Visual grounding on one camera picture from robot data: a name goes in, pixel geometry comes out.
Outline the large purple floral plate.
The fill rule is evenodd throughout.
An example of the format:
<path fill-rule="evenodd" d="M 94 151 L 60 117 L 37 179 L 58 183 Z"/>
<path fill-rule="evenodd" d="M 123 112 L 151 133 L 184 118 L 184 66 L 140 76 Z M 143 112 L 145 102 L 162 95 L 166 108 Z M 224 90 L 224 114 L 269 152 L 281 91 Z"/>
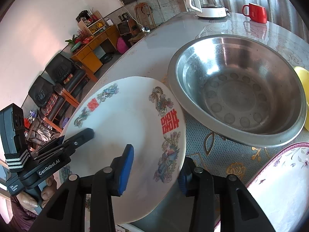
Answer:
<path fill-rule="evenodd" d="M 275 231 L 295 231 L 308 211 L 308 142 L 281 150 L 246 187 Z"/>

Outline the stainless steel bowl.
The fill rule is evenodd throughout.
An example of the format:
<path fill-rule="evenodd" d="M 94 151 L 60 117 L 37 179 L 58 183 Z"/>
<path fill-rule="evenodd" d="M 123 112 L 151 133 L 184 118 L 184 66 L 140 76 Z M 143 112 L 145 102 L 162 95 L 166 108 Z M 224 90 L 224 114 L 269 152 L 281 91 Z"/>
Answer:
<path fill-rule="evenodd" d="M 213 132 L 247 146 L 294 140 L 306 120 L 306 98 L 292 66 L 258 41 L 212 35 L 172 57 L 170 89 L 179 104 Z"/>

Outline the yellow plastic bowl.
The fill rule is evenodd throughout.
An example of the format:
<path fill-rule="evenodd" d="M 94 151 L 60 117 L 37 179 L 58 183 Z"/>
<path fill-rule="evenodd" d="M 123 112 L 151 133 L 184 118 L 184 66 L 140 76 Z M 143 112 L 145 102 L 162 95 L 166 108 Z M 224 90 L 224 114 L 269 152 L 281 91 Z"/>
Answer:
<path fill-rule="evenodd" d="M 306 97 L 306 103 L 308 106 L 308 100 L 309 100 L 309 71 L 302 67 L 295 67 L 294 68 L 296 74 L 298 75 L 301 84 L 303 86 L 305 97 Z"/>

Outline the orange wooden desk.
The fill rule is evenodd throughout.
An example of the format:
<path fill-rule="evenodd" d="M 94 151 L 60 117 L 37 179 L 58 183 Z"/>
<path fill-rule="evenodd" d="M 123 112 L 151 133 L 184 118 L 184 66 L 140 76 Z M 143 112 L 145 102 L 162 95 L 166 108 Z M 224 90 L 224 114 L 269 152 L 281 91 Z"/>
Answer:
<path fill-rule="evenodd" d="M 98 79 L 94 73 L 103 65 L 95 54 L 95 49 L 101 47 L 104 52 L 116 52 L 117 41 L 120 37 L 119 31 L 115 25 L 108 27 L 98 36 L 94 37 L 88 44 L 85 44 L 80 50 L 72 55 L 71 60 L 81 63 L 81 69 L 86 72 L 88 78 L 97 82 Z"/>

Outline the pink bag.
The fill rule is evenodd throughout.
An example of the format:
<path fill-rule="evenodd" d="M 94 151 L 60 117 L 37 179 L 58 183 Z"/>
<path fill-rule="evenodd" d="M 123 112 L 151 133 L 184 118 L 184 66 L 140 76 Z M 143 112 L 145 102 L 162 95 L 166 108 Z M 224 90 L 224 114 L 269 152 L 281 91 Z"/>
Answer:
<path fill-rule="evenodd" d="M 117 40 L 117 50 L 122 55 L 129 50 L 129 47 L 122 37 L 119 37 Z"/>

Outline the wooden desktop shelf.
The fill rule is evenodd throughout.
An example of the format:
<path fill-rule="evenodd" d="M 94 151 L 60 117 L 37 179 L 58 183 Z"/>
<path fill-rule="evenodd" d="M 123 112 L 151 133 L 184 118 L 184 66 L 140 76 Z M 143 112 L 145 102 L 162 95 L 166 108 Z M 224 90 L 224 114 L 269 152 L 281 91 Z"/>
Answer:
<path fill-rule="evenodd" d="M 95 37 L 107 28 L 107 25 L 98 10 L 91 13 L 87 12 L 87 14 L 88 17 L 80 16 L 80 20 L 77 23 L 79 29 L 87 36 Z"/>

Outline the red mug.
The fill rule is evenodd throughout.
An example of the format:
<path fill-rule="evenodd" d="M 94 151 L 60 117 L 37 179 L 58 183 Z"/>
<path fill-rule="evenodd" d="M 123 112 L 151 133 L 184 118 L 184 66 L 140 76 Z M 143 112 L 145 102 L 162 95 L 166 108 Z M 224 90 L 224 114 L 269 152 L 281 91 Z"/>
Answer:
<path fill-rule="evenodd" d="M 266 24 L 268 21 L 266 8 L 258 4 L 246 4 L 243 6 L 241 12 L 244 16 L 249 17 L 256 23 Z"/>

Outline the beige window curtain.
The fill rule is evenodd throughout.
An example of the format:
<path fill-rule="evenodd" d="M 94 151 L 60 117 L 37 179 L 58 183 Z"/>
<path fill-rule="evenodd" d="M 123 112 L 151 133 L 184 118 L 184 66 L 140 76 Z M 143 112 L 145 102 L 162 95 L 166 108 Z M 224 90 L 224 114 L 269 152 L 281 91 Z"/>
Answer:
<path fill-rule="evenodd" d="M 230 12 L 241 13 L 246 4 L 261 5 L 266 9 L 268 21 L 275 23 L 308 42 L 308 28 L 289 0 L 223 0 Z"/>

